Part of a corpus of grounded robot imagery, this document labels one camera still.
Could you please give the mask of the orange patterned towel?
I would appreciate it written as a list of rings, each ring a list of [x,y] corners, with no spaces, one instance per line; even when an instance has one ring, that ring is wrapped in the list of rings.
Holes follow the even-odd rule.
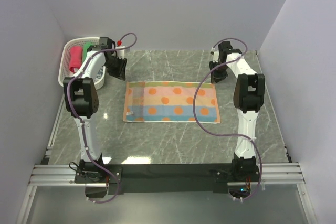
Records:
[[[221,121],[215,85],[198,82],[127,82],[123,110],[124,122]]]

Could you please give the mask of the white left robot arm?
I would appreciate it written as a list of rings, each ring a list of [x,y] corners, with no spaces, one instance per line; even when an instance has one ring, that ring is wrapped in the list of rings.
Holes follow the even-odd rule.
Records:
[[[63,79],[62,86],[66,109],[74,118],[81,146],[79,164],[69,164],[76,171],[77,183],[99,183],[110,178],[119,182],[118,174],[105,167],[97,141],[95,114],[99,98],[95,79],[100,70],[106,68],[108,74],[125,80],[126,49],[122,40],[113,41],[109,37],[100,37],[96,42],[74,45],[69,49],[69,71],[72,75]]]

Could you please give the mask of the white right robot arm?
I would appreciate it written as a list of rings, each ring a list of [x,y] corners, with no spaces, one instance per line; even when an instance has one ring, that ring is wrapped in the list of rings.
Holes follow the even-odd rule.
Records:
[[[265,100],[265,76],[257,73],[244,59],[244,53],[232,47],[228,39],[211,49],[211,83],[226,79],[227,70],[236,77],[233,104],[238,113],[238,136],[230,176],[238,182],[259,174],[255,150],[256,122]]]

